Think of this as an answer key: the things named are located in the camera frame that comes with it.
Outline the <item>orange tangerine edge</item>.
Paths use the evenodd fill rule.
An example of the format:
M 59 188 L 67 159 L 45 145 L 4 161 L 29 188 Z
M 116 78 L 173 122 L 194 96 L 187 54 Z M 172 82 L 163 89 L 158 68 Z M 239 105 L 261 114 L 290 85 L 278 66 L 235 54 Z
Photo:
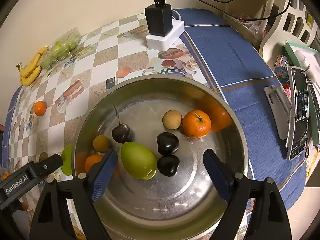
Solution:
M 85 160 L 85 172 L 88 173 L 91 169 L 91 167 L 96 164 L 99 163 L 101 160 L 103 159 L 103 156 L 100 154 L 93 154 L 90 155 L 86 160 Z

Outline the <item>orange tangerine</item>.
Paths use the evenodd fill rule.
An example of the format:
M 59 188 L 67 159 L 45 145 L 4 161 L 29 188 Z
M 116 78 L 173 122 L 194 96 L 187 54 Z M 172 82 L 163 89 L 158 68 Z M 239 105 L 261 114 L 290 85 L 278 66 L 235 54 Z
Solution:
M 46 112 L 47 104 L 44 101 L 37 101 L 33 104 L 33 112 L 36 116 L 43 116 Z
M 184 133 L 194 139 L 205 137 L 211 129 L 210 117 L 201 110 L 189 111 L 182 119 Z

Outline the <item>small dark cherry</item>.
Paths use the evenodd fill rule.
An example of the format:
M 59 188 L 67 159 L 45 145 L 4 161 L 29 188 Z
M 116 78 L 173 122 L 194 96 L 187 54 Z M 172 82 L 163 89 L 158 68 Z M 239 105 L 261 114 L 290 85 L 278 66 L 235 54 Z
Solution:
M 131 128 L 125 124 L 125 123 L 121 123 L 120 122 L 120 116 L 119 116 L 119 113 L 116 109 L 115 106 L 114 107 L 114 110 L 115 110 L 115 113 L 116 113 L 116 117 L 117 117 L 117 120 L 118 120 L 118 126 L 116 126 L 114 129 L 112 129 L 112 138 L 118 142 L 118 143 L 125 143 L 125 142 L 129 142 L 131 141 L 131 135 L 132 135 L 132 132 L 131 132 Z

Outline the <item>small green mango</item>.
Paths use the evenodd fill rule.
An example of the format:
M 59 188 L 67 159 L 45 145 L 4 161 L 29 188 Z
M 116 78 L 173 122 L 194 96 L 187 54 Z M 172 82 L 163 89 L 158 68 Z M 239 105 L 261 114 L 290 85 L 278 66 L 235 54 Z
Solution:
M 144 145 L 125 142 L 120 156 L 123 167 L 133 178 L 150 180 L 157 172 L 157 159 Z

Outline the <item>tan longan fruit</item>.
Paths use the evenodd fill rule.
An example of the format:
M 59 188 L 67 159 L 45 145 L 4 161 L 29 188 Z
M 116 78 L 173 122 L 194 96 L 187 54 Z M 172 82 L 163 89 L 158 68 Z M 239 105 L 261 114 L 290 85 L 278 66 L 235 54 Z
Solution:
M 162 122 L 167 129 L 178 129 L 182 123 L 182 115 L 179 111 L 169 110 L 163 115 Z

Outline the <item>lower yellow banana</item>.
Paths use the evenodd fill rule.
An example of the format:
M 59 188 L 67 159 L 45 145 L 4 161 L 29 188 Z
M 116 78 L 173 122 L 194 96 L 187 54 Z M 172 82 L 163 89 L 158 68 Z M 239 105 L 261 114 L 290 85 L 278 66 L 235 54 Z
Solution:
M 20 83 L 23 86 L 30 86 L 39 76 L 42 68 L 40 66 L 37 66 L 34 71 L 28 76 L 28 77 L 21 77 L 20 76 Z

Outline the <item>yellow banana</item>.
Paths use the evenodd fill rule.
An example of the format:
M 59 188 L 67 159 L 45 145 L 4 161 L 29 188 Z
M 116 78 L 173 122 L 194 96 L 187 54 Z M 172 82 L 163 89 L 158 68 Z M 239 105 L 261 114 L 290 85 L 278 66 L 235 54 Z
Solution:
M 37 66 L 34 71 L 28 76 L 28 77 L 21 77 L 20 76 L 20 83 L 23 86 L 30 86 L 39 76 L 42 68 L 40 66 Z
M 41 58 L 41 56 L 48 50 L 48 46 L 45 46 L 41 48 L 37 54 L 31 59 L 29 64 L 23 68 L 23 64 L 20 62 L 19 64 L 16 65 L 16 68 L 18 69 L 20 73 L 20 77 L 23 78 L 28 78 L 32 72 L 36 69 L 37 64 Z

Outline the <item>upper yellow banana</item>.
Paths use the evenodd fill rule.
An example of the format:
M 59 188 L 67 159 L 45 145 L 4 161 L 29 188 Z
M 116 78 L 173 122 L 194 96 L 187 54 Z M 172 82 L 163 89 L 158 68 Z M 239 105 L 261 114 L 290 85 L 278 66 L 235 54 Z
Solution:
M 48 50 L 48 46 L 45 46 L 41 48 L 37 54 L 31 59 L 29 64 L 23 68 L 23 64 L 20 62 L 19 64 L 16 65 L 16 68 L 18 69 L 20 73 L 20 77 L 23 78 L 28 78 L 32 72 L 36 69 L 37 64 L 41 58 L 41 56 Z

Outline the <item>grey phone stand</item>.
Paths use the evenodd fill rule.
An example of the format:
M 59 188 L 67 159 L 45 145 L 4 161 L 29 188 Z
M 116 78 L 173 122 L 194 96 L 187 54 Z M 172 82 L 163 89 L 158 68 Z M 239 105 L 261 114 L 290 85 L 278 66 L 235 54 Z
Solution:
M 281 86 L 266 86 L 264 92 L 274 116 L 279 138 L 286 140 L 289 134 L 291 103 Z

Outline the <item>clear box of green fruit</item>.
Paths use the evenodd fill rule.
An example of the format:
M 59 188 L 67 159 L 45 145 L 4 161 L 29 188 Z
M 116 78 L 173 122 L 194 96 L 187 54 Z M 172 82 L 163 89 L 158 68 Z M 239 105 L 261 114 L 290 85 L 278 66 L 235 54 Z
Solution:
M 80 40 L 78 27 L 69 30 L 48 47 L 48 50 L 41 56 L 38 65 L 45 70 L 52 69 L 76 50 Z

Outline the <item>large steel bowl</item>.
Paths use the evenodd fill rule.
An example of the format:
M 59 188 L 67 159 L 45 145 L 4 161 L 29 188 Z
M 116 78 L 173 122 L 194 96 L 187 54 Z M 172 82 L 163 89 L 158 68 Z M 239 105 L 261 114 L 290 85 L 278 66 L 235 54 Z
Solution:
M 212 128 L 201 139 L 174 130 L 180 146 L 177 173 L 156 173 L 150 180 L 133 178 L 118 163 L 106 191 L 94 207 L 113 238 L 199 239 L 213 232 L 227 203 L 221 199 L 203 165 L 203 153 L 215 152 L 232 171 L 248 173 L 248 149 L 234 112 L 216 93 L 197 81 L 175 75 L 146 75 L 121 82 L 93 102 L 78 127 L 72 153 L 74 175 L 84 172 L 85 160 L 94 153 L 97 135 L 111 137 L 120 122 L 134 132 L 135 142 L 156 158 L 157 135 L 165 132 L 163 115 L 169 110 L 186 114 L 201 110 Z

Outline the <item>checkered printed tablecloth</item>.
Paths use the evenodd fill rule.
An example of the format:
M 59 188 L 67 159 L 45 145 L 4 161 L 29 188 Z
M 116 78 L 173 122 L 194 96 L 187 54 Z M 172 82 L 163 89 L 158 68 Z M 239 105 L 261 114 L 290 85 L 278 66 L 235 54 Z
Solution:
M 37 162 L 41 152 L 61 154 L 71 146 L 69 180 L 84 172 L 97 152 L 93 140 L 111 137 L 125 123 L 134 144 L 156 168 L 157 135 L 169 110 L 203 111 L 211 120 L 202 138 L 173 130 L 180 145 L 177 172 L 150 179 L 129 174 L 123 144 L 110 141 L 114 164 L 108 186 L 95 202 L 106 230 L 122 239 L 197 239 L 212 232 L 227 207 L 203 164 L 211 149 L 245 178 L 272 178 L 289 209 L 305 186 L 304 154 L 287 159 L 265 89 L 279 85 L 274 72 L 233 27 L 211 11 L 179 9 L 186 29 L 167 51 L 146 46 L 144 14 L 103 26 L 80 40 L 79 54 L 13 96 L 3 138 L 2 165 L 11 171 Z

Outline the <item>white socket block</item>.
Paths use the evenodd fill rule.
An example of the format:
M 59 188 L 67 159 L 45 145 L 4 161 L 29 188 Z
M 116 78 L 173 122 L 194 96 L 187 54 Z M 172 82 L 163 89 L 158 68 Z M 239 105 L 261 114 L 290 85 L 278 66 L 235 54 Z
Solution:
M 167 51 L 184 33 L 184 21 L 172 20 L 172 30 L 166 36 L 147 35 L 146 44 L 149 49 Z

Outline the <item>black power adapter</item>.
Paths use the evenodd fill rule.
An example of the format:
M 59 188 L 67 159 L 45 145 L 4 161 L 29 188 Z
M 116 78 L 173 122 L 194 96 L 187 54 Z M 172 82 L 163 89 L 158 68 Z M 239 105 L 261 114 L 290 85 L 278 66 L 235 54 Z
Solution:
M 172 30 L 171 5 L 165 0 L 154 0 L 144 14 L 150 35 L 166 36 Z

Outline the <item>white plastic chair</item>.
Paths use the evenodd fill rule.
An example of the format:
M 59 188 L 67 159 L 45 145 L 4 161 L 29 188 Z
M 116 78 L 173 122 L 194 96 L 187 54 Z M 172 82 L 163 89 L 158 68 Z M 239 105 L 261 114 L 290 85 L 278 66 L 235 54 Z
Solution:
M 263 35 L 263 32 L 267 28 L 267 20 L 259 23 L 258 32 L 254 34 L 242 22 L 230 16 L 232 12 L 229 10 L 229 4 L 225 6 L 227 14 L 224 14 L 223 18 L 258 50 L 270 67 L 273 67 L 276 57 L 281 54 L 287 42 L 310 46 L 318 29 L 314 20 L 307 22 L 311 13 L 307 11 L 302 0 L 264 0 L 258 17 L 271 16 L 273 8 L 278 8 L 281 12 L 286 7 L 289 8 L 285 13 L 271 20 L 271 28 L 266 35 Z

